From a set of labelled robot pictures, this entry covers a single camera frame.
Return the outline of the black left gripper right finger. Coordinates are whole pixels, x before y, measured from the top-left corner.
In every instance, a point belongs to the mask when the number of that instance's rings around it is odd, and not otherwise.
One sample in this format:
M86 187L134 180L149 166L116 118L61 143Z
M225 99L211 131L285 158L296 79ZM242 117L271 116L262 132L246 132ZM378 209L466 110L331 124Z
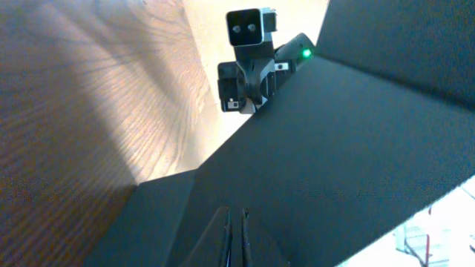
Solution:
M241 240L243 266L289 266L275 238L267 231L260 217L251 214L248 208L241 210Z

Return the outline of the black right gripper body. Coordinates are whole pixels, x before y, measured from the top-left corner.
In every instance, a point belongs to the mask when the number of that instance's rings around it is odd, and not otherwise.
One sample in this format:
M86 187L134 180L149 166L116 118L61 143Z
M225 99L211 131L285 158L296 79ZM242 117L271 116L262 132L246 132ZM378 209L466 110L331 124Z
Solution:
M276 91L275 60L222 62L217 66L222 112L254 114Z

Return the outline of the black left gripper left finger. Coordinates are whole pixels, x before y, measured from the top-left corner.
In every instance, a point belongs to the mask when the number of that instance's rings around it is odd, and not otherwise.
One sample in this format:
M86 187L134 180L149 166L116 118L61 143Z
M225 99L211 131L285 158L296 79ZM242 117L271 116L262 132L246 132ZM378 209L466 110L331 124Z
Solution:
M232 218L219 207L180 267L229 267L232 254Z

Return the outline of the dark green box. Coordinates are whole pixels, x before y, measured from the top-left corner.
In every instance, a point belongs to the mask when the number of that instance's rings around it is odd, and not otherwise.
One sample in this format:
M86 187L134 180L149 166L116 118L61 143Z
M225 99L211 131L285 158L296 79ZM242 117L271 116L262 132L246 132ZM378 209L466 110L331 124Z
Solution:
M87 266L180 266L219 207L335 266L474 174L474 3L331 1L315 55L199 168L144 182Z

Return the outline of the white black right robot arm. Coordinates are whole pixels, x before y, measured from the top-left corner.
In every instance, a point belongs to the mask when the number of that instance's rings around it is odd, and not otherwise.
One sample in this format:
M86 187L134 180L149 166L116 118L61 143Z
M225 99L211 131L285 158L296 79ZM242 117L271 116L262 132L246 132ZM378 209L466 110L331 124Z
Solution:
M235 60L217 66L223 112L256 113L314 55L315 45L303 33L277 48L269 33L264 37L260 44L235 45Z

